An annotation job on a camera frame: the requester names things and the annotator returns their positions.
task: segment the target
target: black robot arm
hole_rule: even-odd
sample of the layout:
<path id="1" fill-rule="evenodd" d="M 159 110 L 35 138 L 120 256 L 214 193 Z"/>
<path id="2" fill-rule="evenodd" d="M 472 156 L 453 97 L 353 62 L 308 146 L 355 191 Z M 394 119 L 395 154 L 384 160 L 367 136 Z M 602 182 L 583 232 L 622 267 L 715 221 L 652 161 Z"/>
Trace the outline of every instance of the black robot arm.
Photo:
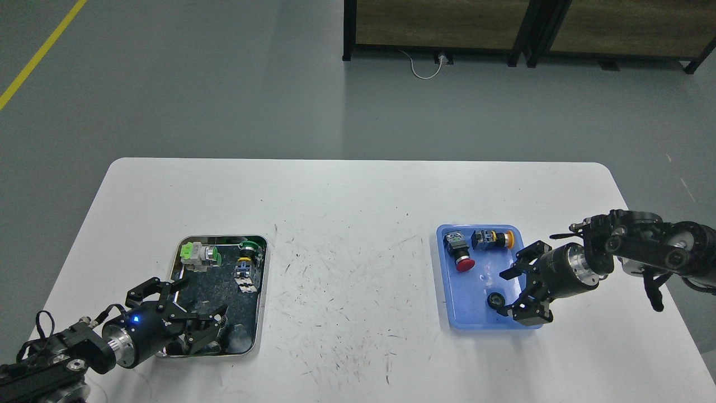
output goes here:
<path id="1" fill-rule="evenodd" d="M 206 315 L 185 312 L 173 296 L 187 284 L 186 279 L 171 283 L 151 278 L 127 292 L 129 310 L 112 304 L 96 319 L 81 318 L 59 333 L 54 333 L 49 312 L 40 311 L 36 317 L 40 338 L 23 344 L 15 364 L 0 366 L 0 403 L 84 402 L 90 392 L 84 382 L 89 368 L 98 374 L 117 364 L 134 368 L 172 342 L 186 354 L 201 350 L 220 336 L 226 305 Z M 156 294 L 157 300 L 144 300 Z M 94 328 L 114 307 L 120 314 L 98 335 Z M 52 321 L 48 336 L 39 324 L 41 313 Z"/>
<path id="2" fill-rule="evenodd" d="M 716 231 L 695 222 L 663 222 L 656 214 L 611 210 L 569 226 L 552 239 L 580 237 L 554 250 L 537 241 L 517 252 L 506 280 L 526 274 L 526 286 L 509 305 L 498 293 L 488 305 L 526 326 L 549 323 L 549 303 L 595 289 L 614 271 L 617 257 L 625 272 L 644 278 L 644 289 L 656 311 L 664 310 L 659 287 L 678 275 L 691 288 L 716 295 Z"/>

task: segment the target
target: yellow floor line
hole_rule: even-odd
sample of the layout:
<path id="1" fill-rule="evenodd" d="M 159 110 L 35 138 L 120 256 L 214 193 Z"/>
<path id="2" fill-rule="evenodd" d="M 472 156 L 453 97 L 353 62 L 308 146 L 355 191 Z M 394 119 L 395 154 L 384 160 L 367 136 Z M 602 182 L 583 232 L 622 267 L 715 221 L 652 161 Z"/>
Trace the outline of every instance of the yellow floor line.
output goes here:
<path id="1" fill-rule="evenodd" d="M 8 103 L 8 101 L 10 101 L 10 98 L 15 95 L 15 92 L 20 88 L 22 83 L 25 82 L 27 77 L 30 75 L 32 70 L 35 69 L 38 63 L 40 63 L 40 60 L 42 60 L 49 48 L 51 48 L 52 45 L 57 41 L 57 38 L 62 35 L 64 29 L 67 28 L 70 22 L 72 22 L 74 16 L 79 13 L 79 10 L 82 9 L 82 6 L 84 6 L 85 3 L 87 3 L 87 0 L 77 0 L 77 3 L 72 7 L 71 10 L 69 10 L 69 13 L 64 16 L 62 22 L 60 22 L 57 28 L 54 29 L 52 34 L 50 34 L 49 38 L 47 38 L 45 43 L 42 44 L 42 46 L 37 51 L 37 53 L 35 53 L 32 59 L 27 62 L 25 68 L 22 69 L 22 71 L 20 72 L 20 74 L 17 75 L 17 77 L 15 77 L 15 80 L 13 80 L 12 84 L 10 84 L 7 90 L 5 90 L 2 95 L 0 95 L 0 110 L 5 108 L 5 105 Z"/>

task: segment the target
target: metal tray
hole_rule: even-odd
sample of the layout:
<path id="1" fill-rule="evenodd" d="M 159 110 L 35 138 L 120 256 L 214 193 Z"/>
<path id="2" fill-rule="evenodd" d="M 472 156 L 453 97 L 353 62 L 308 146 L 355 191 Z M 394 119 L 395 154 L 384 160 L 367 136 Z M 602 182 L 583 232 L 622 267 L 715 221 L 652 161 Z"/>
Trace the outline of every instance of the metal tray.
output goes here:
<path id="1" fill-rule="evenodd" d="M 238 259 L 238 244 L 249 240 L 263 248 L 263 259 L 257 264 L 257 275 L 261 286 L 256 293 L 242 293 L 233 279 L 233 268 Z M 216 246 L 223 261 L 221 266 L 210 267 L 206 272 L 185 270 L 179 250 L 186 242 L 202 242 Z M 266 282 L 266 268 L 269 261 L 269 249 L 266 239 L 259 235 L 222 235 L 185 238 L 174 254 L 174 264 L 169 274 L 171 280 L 190 278 L 189 285 L 176 293 L 174 302 L 187 312 L 210 313 L 226 304 L 226 324 L 220 334 L 218 345 L 208 346 L 190 356 L 185 355 L 176 345 L 169 344 L 158 356 L 197 357 L 197 356 L 241 356 L 247 354 L 258 343 L 257 334 L 260 323 L 260 307 Z"/>

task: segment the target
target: black metal frame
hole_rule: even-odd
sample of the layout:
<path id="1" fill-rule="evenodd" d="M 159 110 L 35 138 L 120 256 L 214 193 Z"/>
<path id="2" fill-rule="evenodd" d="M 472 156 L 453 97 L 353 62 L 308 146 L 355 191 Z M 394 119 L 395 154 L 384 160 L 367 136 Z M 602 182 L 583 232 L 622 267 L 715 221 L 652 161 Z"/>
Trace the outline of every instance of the black metal frame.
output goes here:
<path id="1" fill-rule="evenodd" d="M 515 38 L 514 45 L 511 49 L 486 49 L 473 47 L 423 47 L 423 46 L 399 46 L 389 44 L 358 44 L 356 43 L 356 18 L 357 18 L 357 0 L 344 0 L 343 11 L 343 61 L 349 62 L 353 55 L 353 51 L 360 49 L 403 49 L 416 52 L 430 52 L 435 58 L 439 52 L 445 52 L 452 58 L 453 54 L 504 54 L 508 56 L 507 65 L 516 67 L 522 54 L 530 33 L 532 31 L 537 13 L 541 8 L 543 0 L 530 0 L 525 15 L 522 18 L 522 24 Z"/>
<path id="2" fill-rule="evenodd" d="M 356 44 L 357 0 L 343 1 L 343 61 L 350 62 Z"/>
<path id="3" fill-rule="evenodd" d="M 690 62 L 684 68 L 687 74 L 694 74 L 696 69 L 708 57 L 708 55 L 716 48 L 716 37 L 706 46 L 704 51 L 696 58 L 679 57 L 679 56 L 650 56 L 647 54 L 606 54 L 606 53 L 588 53 L 588 52 L 553 52 L 552 44 L 557 38 L 559 29 L 566 18 L 572 0 L 545 0 L 543 8 L 538 13 L 536 22 L 536 30 L 533 32 L 527 46 L 525 46 L 525 57 L 527 59 L 527 67 L 535 67 L 543 56 L 556 57 L 576 57 L 579 59 L 593 59 L 597 61 L 617 61 L 617 60 L 645 60 L 660 61 L 674 60 Z"/>

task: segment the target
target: floor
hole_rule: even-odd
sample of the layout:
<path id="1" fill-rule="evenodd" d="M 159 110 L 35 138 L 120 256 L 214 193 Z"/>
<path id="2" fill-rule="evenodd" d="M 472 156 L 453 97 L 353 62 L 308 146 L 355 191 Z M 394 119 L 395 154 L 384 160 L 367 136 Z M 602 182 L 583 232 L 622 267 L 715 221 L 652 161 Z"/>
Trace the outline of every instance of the floor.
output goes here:
<path id="1" fill-rule="evenodd" d="M 0 4 L 2 90 L 73 5 Z M 630 208 L 716 225 L 716 57 L 692 76 L 676 62 L 605 72 L 462 57 L 423 81 L 398 52 L 342 62 L 342 11 L 87 2 L 0 111 L 0 362 L 29 336 L 123 156 L 597 161 Z M 416 55 L 419 72 L 434 68 Z M 667 285 L 716 377 L 716 298 Z"/>

